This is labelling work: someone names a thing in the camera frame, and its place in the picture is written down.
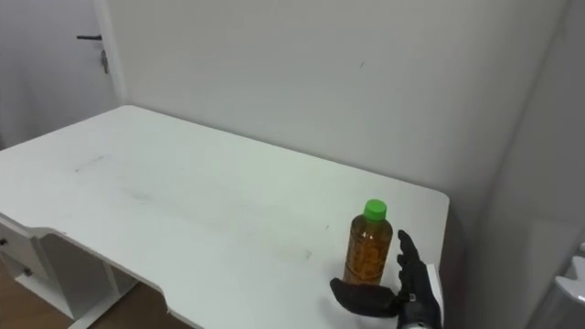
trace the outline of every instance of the wooden floor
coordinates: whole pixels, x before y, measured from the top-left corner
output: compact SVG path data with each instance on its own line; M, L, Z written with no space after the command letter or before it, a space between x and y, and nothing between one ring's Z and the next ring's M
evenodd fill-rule
M0 263L0 328L65 329L73 322L16 283ZM166 313L163 296L139 284L91 329L188 329Z

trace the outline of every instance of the white door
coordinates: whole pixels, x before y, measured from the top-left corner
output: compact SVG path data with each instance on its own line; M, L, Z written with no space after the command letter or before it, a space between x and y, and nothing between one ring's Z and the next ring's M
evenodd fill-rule
M20 115L18 124L39 135L116 106L111 75L101 63L101 42L76 38L99 34L91 0L0 0L0 53L10 55L2 60L19 68L13 78L20 80L18 86L14 80L3 85L26 95L29 107L26 121ZM2 111L22 111L22 106L8 103Z

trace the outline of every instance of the white wall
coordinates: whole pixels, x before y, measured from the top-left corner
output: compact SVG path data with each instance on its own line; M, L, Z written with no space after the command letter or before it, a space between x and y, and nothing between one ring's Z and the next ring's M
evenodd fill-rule
M585 228L585 2L567 13L480 225L466 328L524 328Z
M22 143L37 135L30 121L30 90L23 79L19 30L15 25L15 3L0 1L0 140L4 146Z
M435 187L468 231L563 3L105 1L126 102Z

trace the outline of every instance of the white desk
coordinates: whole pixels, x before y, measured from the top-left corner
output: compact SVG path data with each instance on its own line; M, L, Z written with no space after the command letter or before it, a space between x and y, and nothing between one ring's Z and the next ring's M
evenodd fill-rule
M438 265L444 194L152 111L121 107L0 153L8 221L107 260L209 329L362 327L328 282L372 197Z

